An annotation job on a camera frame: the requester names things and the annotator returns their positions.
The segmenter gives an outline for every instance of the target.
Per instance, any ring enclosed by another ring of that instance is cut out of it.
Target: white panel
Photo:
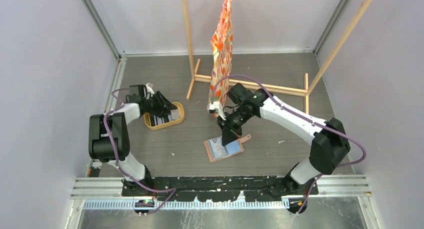
[[[181,0],[100,0],[127,54],[186,53]],[[234,51],[312,51],[339,0],[233,0]],[[210,52],[223,0],[188,0],[195,52]]]
[[[0,228],[62,229],[116,59],[81,0],[0,0]]]
[[[345,25],[362,1],[352,2]],[[423,228],[423,12],[423,0],[373,0],[324,74],[334,113],[367,149],[354,169],[366,174],[385,229]]]

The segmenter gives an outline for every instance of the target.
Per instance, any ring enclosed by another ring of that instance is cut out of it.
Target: wooden rack
[[[349,37],[349,35],[351,34],[351,32],[353,31],[353,29],[355,28],[355,26],[357,25],[357,23],[361,19],[361,17],[364,15],[365,11],[367,10],[368,6],[371,4],[372,1],[373,0],[363,0],[363,2],[360,5],[359,9],[357,10],[356,14],[353,16],[352,20],[347,25],[343,34],[338,39],[337,44],[332,49],[330,55],[325,60],[322,67],[319,69],[318,74],[312,80],[310,85],[309,85],[309,81],[308,81],[308,74],[305,73],[305,75],[304,75],[304,88],[303,89],[284,87],[284,86],[279,86],[279,85],[263,84],[265,86],[265,88],[268,91],[273,92],[273,93],[281,93],[281,94],[288,94],[288,95],[304,97],[304,111],[305,111],[305,113],[309,114],[309,95],[314,90],[315,86],[320,81],[320,79],[323,77],[324,73],[329,68],[331,62],[336,57],[337,53],[340,51],[340,48],[342,48],[346,39]],[[184,15],[185,33],[187,35],[188,60],[190,62],[190,72],[191,72],[191,82],[190,82],[190,86],[188,87],[188,93],[187,93],[186,99],[190,100],[195,82],[211,83],[212,77],[210,75],[197,74],[201,61],[200,61],[200,59],[198,59],[196,66],[194,65],[193,47],[192,47],[192,34],[191,34],[191,30],[190,30],[188,3],[187,3],[187,0],[181,0],[181,2],[182,2],[182,11],[183,11],[183,15]],[[244,81],[244,80],[234,80],[234,79],[229,80],[230,86],[234,86],[237,83],[243,84],[243,86],[248,88],[248,89],[259,89],[259,86],[254,82]]]

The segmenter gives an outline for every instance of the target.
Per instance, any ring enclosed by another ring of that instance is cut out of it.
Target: cable
[[[157,212],[157,211],[158,211],[161,207],[163,207],[163,206],[165,205],[165,203],[166,203],[166,202],[168,202],[168,201],[171,199],[171,197],[174,195],[174,193],[177,191],[177,188],[176,188],[176,187],[173,187],[173,188],[171,188],[171,189],[166,189],[166,190],[155,190],[155,189],[148,188],[147,186],[145,186],[145,185],[143,185],[141,182],[139,182],[136,178],[134,178],[132,175],[130,175],[130,174],[126,173],[124,170],[122,170],[122,168],[119,166],[119,155],[118,155],[118,149],[117,149],[117,146],[116,146],[116,144],[115,144],[114,137],[112,136],[111,129],[109,128],[109,125],[108,125],[108,116],[109,116],[110,114],[114,113],[115,111],[118,111],[118,110],[120,110],[120,109],[122,109],[122,108],[124,108],[124,107],[125,107],[124,101],[122,101],[120,98],[118,98],[118,97],[115,95],[115,92],[117,92],[117,91],[122,91],[122,90],[129,90],[129,88],[121,88],[121,89],[114,90],[114,91],[112,92],[112,96],[113,96],[114,98],[116,98],[117,100],[120,100],[120,101],[122,102],[122,104],[121,104],[121,105],[119,105],[116,109],[112,109],[112,110],[110,110],[110,111],[106,112],[106,114],[104,114],[104,117],[103,117],[103,125],[104,125],[104,128],[106,129],[107,136],[108,136],[108,137],[109,137],[109,139],[110,139],[110,143],[112,144],[113,154],[115,155],[115,165],[116,165],[116,168],[117,168],[117,169],[118,169],[118,171],[120,171],[120,172],[121,172],[124,176],[126,176],[126,177],[130,178],[130,179],[131,179],[131,180],[133,180],[133,181],[134,181],[137,185],[139,185],[140,187],[142,187],[143,189],[145,189],[145,190],[147,190],[147,191],[150,191],[150,192],[153,192],[153,193],[168,193],[168,192],[171,192],[171,193],[169,194],[169,196],[168,196],[168,197],[167,197],[167,198],[163,201],[163,203],[162,203],[160,206],[158,206],[157,208],[155,208],[154,210],[149,211],[149,212],[146,214],[146,216],[147,216],[147,215],[150,215],[150,214],[153,214],[153,213]]]
[[[213,102],[214,101],[214,99],[213,99],[213,96],[215,95],[215,91],[217,90],[217,86],[223,81],[223,80],[225,80],[225,79],[228,79],[228,78],[232,78],[232,77],[241,77],[241,78],[246,78],[246,79],[249,79],[250,81],[252,81],[252,82],[254,82],[254,83],[256,83],[260,88],[262,88],[263,89],[263,91],[269,96],[269,98],[277,105],[277,106],[279,106],[282,110],[286,110],[287,112],[289,112],[289,113],[291,113],[291,114],[293,114],[293,115],[295,115],[295,116],[297,116],[298,118],[301,118],[301,119],[303,119],[303,120],[305,120],[305,121],[307,121],[308,123],[310,123],[310,124],[312,124],[312,125],[315,125],[315,126],[317,126],[317,127],[320,127],[320,128],[322,128],[322,129],[324,129],[324,130],[326,130],[326,131],[329,131],[329,132],[331,132],[331,133],[334,133],[334,134],[336,134],[336,135],[338,135],[338,136],[340,136],[340,137],[342,137],[342,138],[345,138],[345,139],[347,139],[347,140],[349,140],[349,141],[351,141],[351,142],[353,142],[353,143],[355,143],[360,149],[361,149],[361,151],[362,151],[362,157],[361,158],[359,158],[358,160],[355,160],[355,161],[352,161],[352,162],[347,162],[347,163],[343,163],[343,164],[339,164],[337,167],[339,168],[339,167],[346,167],[346,166],[351,166],[351,165],[355,165],[355,164],[358,164],[358,163],[361,163],[363,160],[365,160],[365,158],[367,157],[367,151],[365,150],[365,147],[364,147],[364,145],[362,145],[359,141],[357,141],[356,139],[354,139],[354,138],[352,138],[352,137],[350,137],[350,136],[348,136],[348,135],[346,135],[346,134],[344,134],[344,133],[341,133],[340,131],[337,131],[337,130],[334,130],[334,129],[332,129],[332,128],[330,128],[330,127],[328,127],[328,126],[326,126],[326,125],[323,125],[323,124],[320,124],[320,123],[318,123],[318,122],[313,122],[310,118],[307,118],[306,116],[304,116],[304,115],[301,115],[301,114],[299,114],[299,113],[297,113],[296,111],[294,111],[294,110],[291,110],[290,108],[287,108],[286,106],[283,106],[283,105],[281,105],[274,97],[273,97],[273,95],[271,95],[271,93],[265,88],[265,86],[264,85],[262,85],[260,82],[258,82],[257,80],[255,80],[255,79],[253,79],[252,77],[250,77],[250,76],[247,76],[247,75],[241,75],[241,74],[232,74],[232,75],[228,75],[228,76],[224,76],[223,78],[221,78],[216,84],[215,84],[215,86],[213,87],[213,94],[212,94],[212,96],[211,96],[211,102]],[[305,206],[305,204],[306,204],[306,202],[308,201],[308,197],[309,197],[309,195],[310,195],[310,193],[311,193],[311,191],[312,191],[312,189],[313,189],[313,187],[314,187],[314,185],[317,183],[317,180],[321,177],[321,176],[323,176],[323,174],[321,173],[321,174],[319,174],[319,175],[317,175],[316,176],[316,178],[315,178],[315,180],[313,181],[313,183],[312,183],[312,185],[310,186],[310,188],[309,188],[309,191],[308,191],[308,193],[307,193],[307,195],[306,195],[306,198],[305,198],[305,201],[304,201],[304,203],[302,204],[302,206],[300,207],[300,209],[296,212],[296,214],[297,214],[297,216],[299,216],[299,213],[302,211],[302,209],[304,208],[304,206]]]

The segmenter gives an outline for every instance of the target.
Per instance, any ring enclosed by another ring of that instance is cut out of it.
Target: yellow basket
[[[182,123],[183,120],[184,120],[184,108],[183,108],[183,105],[181,103],[179,103],[179,102],[173,102],[172,104],[174,104],[178,108],[179,114],[181,115],[181,118],[180,119],[173,120],[173,121],[170,121],[170,122],[166,122],[166,123],[163,123],[161,125],[152,126],[152,122],[150,121],[150,114],[149,113],[145,113],[144,114],[144,123],[146,124],[146,126],[150,130],[159,130],[159,129],[162,129],[162,128],[167,128],[167,127],[170,127],[170,126],[173,126],[173,125],[177,125],[179,123]]]

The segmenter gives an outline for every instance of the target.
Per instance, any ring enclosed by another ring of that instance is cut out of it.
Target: cloth
[[[229,79],[225,79],[218,86],[214,93],[215,84],[223,77],[231,73],[231,60],[233,57],[233,25],[231,22],[232,10],[231,3],[233,0],[224,0],[222,4],[221,14],[219,16],[219,23],[216,31],[210,40],[213,51],[213,69],[212,78],[210,82],[209,100],[208,105],[213,101],[220,101],[222,105],[227,100],[227,92],[229,86]]]

